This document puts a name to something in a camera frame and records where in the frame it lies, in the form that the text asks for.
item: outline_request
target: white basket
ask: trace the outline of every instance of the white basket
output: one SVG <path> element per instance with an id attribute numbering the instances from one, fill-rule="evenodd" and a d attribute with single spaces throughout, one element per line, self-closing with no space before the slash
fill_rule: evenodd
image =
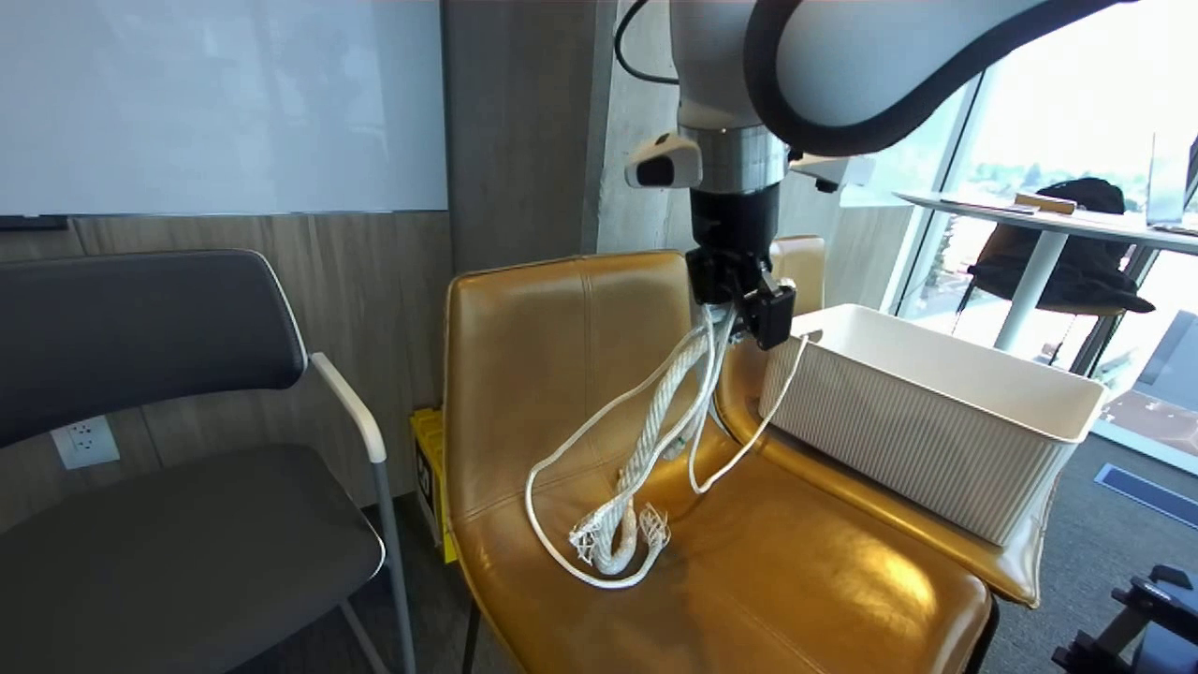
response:
<path id="1" fill-rule="evenodd" d="M 774 427 L 1000 548 L 1045 514 L 1101 403 L 1091 377 L 865 307 L 802 316 L 789 332 L 816 330 Z M 792 348 L 770 352 L 759 413 Z"/>

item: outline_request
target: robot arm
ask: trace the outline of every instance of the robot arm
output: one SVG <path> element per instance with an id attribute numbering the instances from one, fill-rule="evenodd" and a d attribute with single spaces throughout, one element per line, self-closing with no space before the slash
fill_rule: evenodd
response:
<path id="1" fill-rule="evenodd" d="M 698 168 L 689 273 L 756 342 L 789 332 L 769 246 L 792 155 L 872 155 L 966 77 L 1118 0 L 669 0 L 679 126 Z"/>

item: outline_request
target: desk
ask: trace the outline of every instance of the desk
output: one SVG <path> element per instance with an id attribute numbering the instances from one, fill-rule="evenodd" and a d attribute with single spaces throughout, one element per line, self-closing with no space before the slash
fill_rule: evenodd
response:
<path id="1" fill-rule="evenodd" d="M 1141 215 L 1093 215 L 1093 208 L 1073 208 L 1073 215 L 1045 215 L 1028 205 L 1011 205 L 1011 202 L 972 202 L 972 200 L 947 200 L 947 196 L 897 196 L 901 202 L 912 202 L 920 208 L 939 208 L 939 215 L 957 215 L 957 216 L 986 216 L 986 221 L 1005 221 L 1011 227 L 1036 227 L 1040 240 L 1032 246 L 1032 258 L 1025 262 L 1011 310 L 1005 318 L 1005 330 L 995 337 L 995 348 L 1011 352 L 1023 321 L 1032 316 L 1032 307 L 1045 296 L 1045 286 L 1055 268 L 1055 258 L 1071 236 L 1091 236 L 1091 240 L 1124 240 L 1152 251 L 1178 251 L 1178 256 L 1198 256 L 1198 236 L 1193 233 L 1163 233 L 1149 227 Z"/>

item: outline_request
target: yellow leather seat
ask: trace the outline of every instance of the yellow leather seat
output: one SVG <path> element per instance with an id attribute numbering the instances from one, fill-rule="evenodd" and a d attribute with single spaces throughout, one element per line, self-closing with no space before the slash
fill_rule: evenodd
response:
<path id="1" fill-rule="evenodd" d="M 640 382 L 694 326 L 679 256 L 608 256 L 458 277 L 446 301 L 451 518 L 467 587 L 523 669 L 966 669 L 993 622 L 988 584 L 912 528 L 844 498 L 792 456 L 750 453 L 694 498 L 683 462 L 649 502 L 674 543 L 629 590 L 595 590 L 537 543 L 529 469 Z M 733 354 L 736 396 L 754 358 Z M 725 399 L 733 434 L 754 399 Z M 540 478 L 558 548 L 598 504 L 640 429 L 598 423 Z M 736 441 L 705 434 L 705 473 Z"/>

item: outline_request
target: whiteboard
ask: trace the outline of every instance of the whiteboard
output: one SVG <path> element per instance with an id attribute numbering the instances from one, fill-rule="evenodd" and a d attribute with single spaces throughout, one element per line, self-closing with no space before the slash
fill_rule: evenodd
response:
<path id="1" fill-rule="evenodd" d="M 0 0 L 0 215 L 446 208 L 438 0 Z"/>

